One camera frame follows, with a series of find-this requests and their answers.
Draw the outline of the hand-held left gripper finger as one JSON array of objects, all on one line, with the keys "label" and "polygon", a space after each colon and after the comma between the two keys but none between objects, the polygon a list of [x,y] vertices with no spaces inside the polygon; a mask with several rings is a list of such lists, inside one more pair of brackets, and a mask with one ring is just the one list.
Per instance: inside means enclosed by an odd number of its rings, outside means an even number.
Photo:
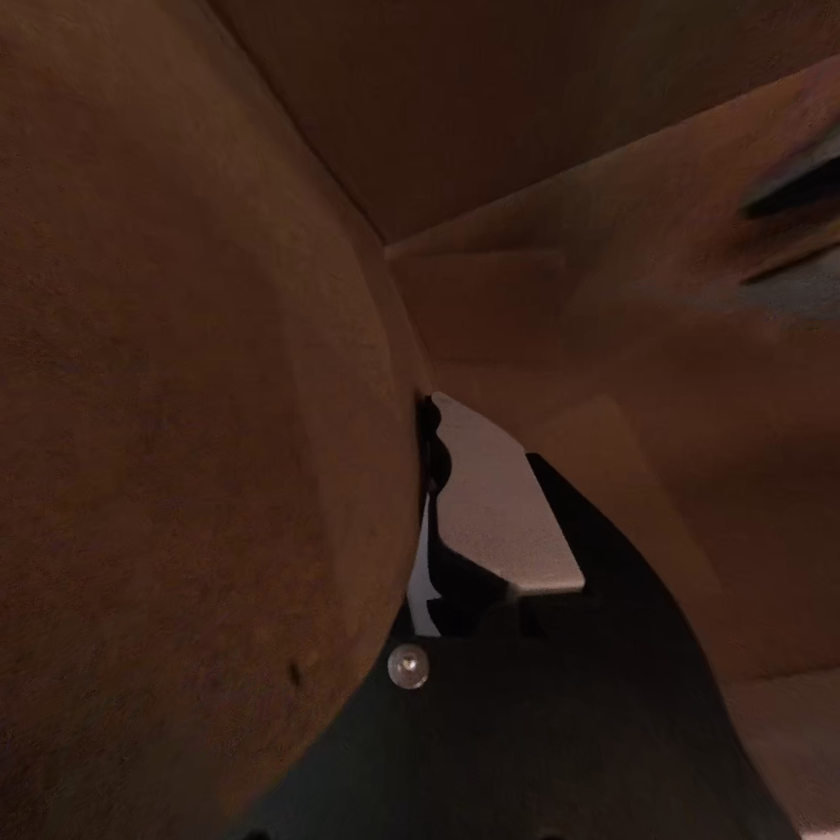
[{"label": "hand-held left gripper finger", "polygon": [[418,409],[418,632],[473,634],[500,605],[582,594],[584,573],[519,441],[442,392]]}]

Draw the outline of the brown cardboard box with lid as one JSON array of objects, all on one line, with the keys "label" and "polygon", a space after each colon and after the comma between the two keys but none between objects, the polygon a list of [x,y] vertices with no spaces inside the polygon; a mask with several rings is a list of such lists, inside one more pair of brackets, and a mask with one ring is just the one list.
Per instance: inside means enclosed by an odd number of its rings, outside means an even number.
[{"label": "brown cardboard box with lid", "polygon": [[[838,2],[2,2],[2,838],[838,831]],[[442,392],[580,595],[418,632]]]}]

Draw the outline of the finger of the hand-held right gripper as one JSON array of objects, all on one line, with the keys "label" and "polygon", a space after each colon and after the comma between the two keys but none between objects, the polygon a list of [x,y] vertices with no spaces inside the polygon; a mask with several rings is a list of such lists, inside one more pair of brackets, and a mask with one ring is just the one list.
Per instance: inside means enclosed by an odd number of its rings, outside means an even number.
[{"label": "finger of the hand-held right gripper", "polygon": [[740,213],[751,219],[770,217],[839,197],[839,155],[791,161],[766,175],[744,196]]}]

